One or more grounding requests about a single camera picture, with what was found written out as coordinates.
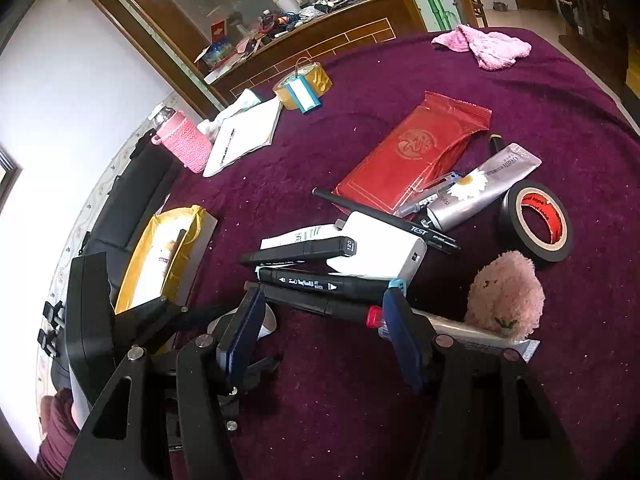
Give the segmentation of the black marker yellow cap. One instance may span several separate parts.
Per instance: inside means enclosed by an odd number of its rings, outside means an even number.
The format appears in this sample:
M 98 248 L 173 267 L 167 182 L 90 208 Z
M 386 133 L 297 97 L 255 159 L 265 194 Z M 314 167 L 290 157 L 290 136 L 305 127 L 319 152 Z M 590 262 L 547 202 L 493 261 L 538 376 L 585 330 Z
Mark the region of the black marker yellow cap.
M 504 143 L 502 135 L 498 133 L 491 133 L 491 135 L 489 136 L 490 154 L 491 155 L 498 154 L 505 147 L 506 147 L 506 144 Z

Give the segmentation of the pink towel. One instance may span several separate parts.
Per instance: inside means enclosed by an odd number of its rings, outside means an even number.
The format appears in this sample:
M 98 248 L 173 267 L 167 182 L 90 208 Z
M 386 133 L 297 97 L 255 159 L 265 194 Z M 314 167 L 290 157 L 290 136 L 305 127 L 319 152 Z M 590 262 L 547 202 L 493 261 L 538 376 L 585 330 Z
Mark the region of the pink towel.
M 451 32 L 443 32 L 432 40 L 432 44 L 456 53 L 471 52 L 478 67 L 488 72 L 505 70 L 532 52 L 532 46 L 526 41 L 502 32 L 482 32 L 468 25 L 458 25 Z

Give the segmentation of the white notebook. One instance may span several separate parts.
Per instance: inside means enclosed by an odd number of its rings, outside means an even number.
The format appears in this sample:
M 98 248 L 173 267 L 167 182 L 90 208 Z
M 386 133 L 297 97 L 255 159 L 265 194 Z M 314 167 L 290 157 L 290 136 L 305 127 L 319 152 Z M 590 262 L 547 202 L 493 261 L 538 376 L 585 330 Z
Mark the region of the white notebook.
M 212 143 L 202 176 L 213 177 L 244 155 L 270 145 L 281 112 L 282 103 L 275 96 L 227 119 Z

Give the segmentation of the white power bank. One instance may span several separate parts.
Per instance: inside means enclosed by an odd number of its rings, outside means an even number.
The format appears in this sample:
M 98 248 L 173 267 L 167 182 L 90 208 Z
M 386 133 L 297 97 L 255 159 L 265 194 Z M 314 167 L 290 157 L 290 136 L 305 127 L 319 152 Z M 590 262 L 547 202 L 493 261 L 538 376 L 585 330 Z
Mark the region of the white power bank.
M 427 252 L 420 237 L 360 212 L 348 216 L 342 236 L 356 240 L 356 255 L 331 258 L 326 264 L 337 273 L 360 278 L 401 278 L 409 285 Z

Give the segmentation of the black marker grey cap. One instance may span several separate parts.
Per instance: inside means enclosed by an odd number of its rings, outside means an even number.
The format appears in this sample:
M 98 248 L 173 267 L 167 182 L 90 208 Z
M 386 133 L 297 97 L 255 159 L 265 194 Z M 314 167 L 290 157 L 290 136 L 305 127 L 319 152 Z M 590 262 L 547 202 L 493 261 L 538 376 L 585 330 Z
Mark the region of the black marker grey cap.
M 336 236 L 248 252 L 240 257 L 240 263 L 243 266 L 278 266 L 322 261 L 335 257 L 351 257 L 356 253 L 356 240 L 348 236 Z

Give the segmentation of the black test pen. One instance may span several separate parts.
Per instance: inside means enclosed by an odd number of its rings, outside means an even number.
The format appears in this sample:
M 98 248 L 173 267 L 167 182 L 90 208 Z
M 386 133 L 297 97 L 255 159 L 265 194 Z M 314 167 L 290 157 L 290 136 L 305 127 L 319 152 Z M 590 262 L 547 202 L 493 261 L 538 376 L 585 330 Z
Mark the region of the black test pen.
M 353 200 L 335 195 L 329 191 L 322 190 L 321 188 L 313 188 L 311 193 L 313 196 L 326 200 L 333 205 L 341 206 L 351 212 L 360 212 L 360 214 L 365 214 L 366 216 L 375 218 L 376 220 L 382 221 L 390 226 L 394 226 L 397 229 L 401 229 L 420 237 L 421 240 L 424 240 L 427 246 L 440 250 L 445 254 L 452 255 L 460 250 L 460 246 L 452 237 L 435 229 L 424 228 L 424 226 L 420 226 L 420 224 L 417 224 L 416 222 L 395 217 L 392 214 L 386 214 L 384 211 L 354 202 Z

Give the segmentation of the red foil packet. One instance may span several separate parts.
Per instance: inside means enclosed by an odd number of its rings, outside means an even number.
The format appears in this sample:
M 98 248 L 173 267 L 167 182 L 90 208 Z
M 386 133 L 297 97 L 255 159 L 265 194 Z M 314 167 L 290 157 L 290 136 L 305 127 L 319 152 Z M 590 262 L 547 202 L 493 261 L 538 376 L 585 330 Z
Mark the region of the red foil packet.
M 451 170 L 490 118 L 486 107 L 427 92 L 333 193 L 393 214 Z

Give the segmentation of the black electrical tape roll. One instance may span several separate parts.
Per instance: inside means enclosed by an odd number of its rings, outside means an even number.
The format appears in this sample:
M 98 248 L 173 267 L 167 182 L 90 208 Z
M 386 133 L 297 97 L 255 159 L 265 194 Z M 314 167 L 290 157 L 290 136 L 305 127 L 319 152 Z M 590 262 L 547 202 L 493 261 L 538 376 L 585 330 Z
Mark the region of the black electrical tape roll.
M 498 234 L 502 248 L 519 250 L 541 266 L 559 263 L 573 250 L 565 206 L 550 188 L 530 179 L 515 183 L 503 197 Z

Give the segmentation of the pink plush toy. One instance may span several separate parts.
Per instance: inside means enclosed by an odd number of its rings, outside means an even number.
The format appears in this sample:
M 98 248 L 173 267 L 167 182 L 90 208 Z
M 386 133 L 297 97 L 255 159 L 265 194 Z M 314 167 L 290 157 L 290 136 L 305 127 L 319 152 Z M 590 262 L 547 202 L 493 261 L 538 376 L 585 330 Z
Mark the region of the pink plush toy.
M 504 252 L 475 275 L 464 322 L 519 342 L 539 327 L 544 300 L 533 261 Z

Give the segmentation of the silver daisy cream tube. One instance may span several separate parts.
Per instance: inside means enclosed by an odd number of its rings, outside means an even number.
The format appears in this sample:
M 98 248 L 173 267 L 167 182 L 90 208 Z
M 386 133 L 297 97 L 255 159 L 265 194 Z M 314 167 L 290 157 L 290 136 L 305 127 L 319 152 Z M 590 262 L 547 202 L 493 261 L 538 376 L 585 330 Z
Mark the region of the silver daisy cream tube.
M 541 164 L 539 157 L 511 143 L 439 193 L 426 206 L 427 219 L 436 230 L 448 232 L 498 200 Z

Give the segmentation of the white paper box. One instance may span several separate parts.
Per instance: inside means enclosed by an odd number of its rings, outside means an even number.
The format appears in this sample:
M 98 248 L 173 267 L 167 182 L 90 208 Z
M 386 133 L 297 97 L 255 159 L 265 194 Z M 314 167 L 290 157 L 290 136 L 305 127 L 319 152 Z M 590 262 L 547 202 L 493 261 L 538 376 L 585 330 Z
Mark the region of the white paper box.
M 326 238 L 342 235 L 342 230 L 335 224 L 319 224 L 318 226 L 306 226 L 278 236 L 263 238 L 260 249 L 268 249 L 283 245 L 308 242 L 308 240 L 325 240 Z

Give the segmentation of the black marker blue cap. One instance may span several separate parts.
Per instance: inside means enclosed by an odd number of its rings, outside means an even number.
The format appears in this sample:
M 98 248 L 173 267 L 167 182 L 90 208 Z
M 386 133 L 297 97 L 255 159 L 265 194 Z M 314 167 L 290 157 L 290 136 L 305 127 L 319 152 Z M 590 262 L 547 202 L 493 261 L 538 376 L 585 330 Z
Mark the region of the black marker blue cap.
M 372 304 L 379 304 L 390 288 L 398 288 L 404 296 L 407 295 L 407 284 L 401 278 L 378 280 L 345 274 L 313 274 L 271 266 L 258 266 L 256 274 L 258 281 L 262 283 L 350 300 L 370 301 Z

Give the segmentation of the black marker red cap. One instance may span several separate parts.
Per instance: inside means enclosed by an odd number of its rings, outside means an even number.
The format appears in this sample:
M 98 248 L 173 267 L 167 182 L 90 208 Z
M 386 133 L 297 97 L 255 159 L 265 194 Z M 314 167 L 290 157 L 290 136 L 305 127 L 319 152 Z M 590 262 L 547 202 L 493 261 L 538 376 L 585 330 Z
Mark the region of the black marker red cap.
M 250 281 L 246 281 L 243 288 L 246 292 L 250 288 L 260 289 L 270 304 L 278 304 L 324 318 L 353 322 L 375 330 L 384 324 L 383 309 L 378 306 L 355 304 L 351 301 L 316 295 L 311 292 L 299 292 L 298 290 Z

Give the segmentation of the yellow lined storage box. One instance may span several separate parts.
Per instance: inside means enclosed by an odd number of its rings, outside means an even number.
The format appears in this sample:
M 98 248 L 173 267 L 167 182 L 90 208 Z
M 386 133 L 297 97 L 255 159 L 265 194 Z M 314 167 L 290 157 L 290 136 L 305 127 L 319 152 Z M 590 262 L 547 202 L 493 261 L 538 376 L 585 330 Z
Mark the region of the yellow lined storage box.
M 121 314 L 160 296 L 186 304 L 217 223 L 198 205 L 154 214 L 134 248 L 115 312 Z

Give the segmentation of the blue silver pen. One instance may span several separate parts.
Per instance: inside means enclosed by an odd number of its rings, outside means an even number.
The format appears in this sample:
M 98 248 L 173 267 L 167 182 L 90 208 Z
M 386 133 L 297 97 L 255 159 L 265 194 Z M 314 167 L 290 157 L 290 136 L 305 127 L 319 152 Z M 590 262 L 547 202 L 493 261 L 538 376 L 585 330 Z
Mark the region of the blue silver pen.
M 394 215 L 399 218 L 407 218 L 410 214 L 417 214 L 460 180 L 461 177 L 454 171 L 443 174 L 439 178 L 428 182 L 420 190 L 413 191 L 408 200 L 394 211 Z

